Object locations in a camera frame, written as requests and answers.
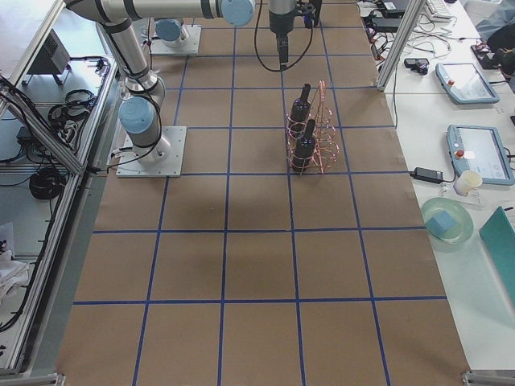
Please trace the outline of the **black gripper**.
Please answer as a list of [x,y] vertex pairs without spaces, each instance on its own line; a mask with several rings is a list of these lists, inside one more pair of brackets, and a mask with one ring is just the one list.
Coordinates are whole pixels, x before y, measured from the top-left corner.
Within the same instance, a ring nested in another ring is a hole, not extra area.
[[270,30],[277,36],[279,70],[285,71],[289,62],[289,40],[296,16],[295,0],[269,0]]

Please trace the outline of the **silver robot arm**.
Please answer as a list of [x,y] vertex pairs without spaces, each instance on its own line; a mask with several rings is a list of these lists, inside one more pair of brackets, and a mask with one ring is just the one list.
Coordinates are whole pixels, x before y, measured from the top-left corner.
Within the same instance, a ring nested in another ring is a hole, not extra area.
[[157,18],[154,31],[157,38],[170,47],[183,43],[189,37],[183,21],[176,18]]
[[66,1],[66,7],[81,18],[93,21],[103,31],[108,47],[124,73],[130,98],[118,117],[129,135],[135,161],[157,163],[168,144],[163,134],[160,108],[164,83],[150,69],[133,29],[143,18],[223,18],[242,27],[254,15],[254,1]]

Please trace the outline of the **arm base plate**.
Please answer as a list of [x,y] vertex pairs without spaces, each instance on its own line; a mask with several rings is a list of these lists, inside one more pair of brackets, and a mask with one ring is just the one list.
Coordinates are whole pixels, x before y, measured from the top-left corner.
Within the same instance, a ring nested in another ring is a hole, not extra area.
[[147,150],[138,147],[123,152],[116,176],[121,178],[157,178],[181,175],[183,152],[187,136],[186,126],[164,126],[158,145],[145,157]]
[[151,45],[152,54],[156,56],[198,55],[201,30],[201,25],[184,24],[178,39],[173,41],[154,39]]

